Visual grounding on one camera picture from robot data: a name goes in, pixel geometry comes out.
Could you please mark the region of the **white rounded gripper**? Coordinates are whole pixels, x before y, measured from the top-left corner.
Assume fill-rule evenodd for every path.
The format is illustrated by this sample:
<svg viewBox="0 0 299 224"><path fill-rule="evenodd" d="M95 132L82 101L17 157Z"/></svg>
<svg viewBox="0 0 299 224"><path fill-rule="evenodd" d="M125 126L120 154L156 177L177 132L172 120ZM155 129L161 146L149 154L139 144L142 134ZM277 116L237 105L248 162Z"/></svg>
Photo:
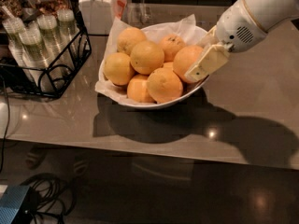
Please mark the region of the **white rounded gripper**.
<svg viewBox="0 0 299 224"><path fill-rule="evenodd" d="M184 74L191 83L211 75L229 60L231 52L243 52L263 41L267 32L254 19L245 0L237 0L198 42L204 48Z"/></svg>

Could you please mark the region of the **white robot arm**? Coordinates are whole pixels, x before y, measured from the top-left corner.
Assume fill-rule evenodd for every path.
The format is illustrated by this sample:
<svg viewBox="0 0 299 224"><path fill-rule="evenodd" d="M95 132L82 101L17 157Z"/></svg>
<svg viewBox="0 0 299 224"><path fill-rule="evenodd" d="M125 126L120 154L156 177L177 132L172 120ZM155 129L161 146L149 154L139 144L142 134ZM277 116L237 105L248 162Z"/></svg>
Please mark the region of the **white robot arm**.
<svg viewBox="0 0 299 224"><path fill-rule="evenodd" d="M184 76L191 83L206 78L228 62L231 52L251 49L298 15L299 0L237 0L199 41L204 49Z"/></svg>

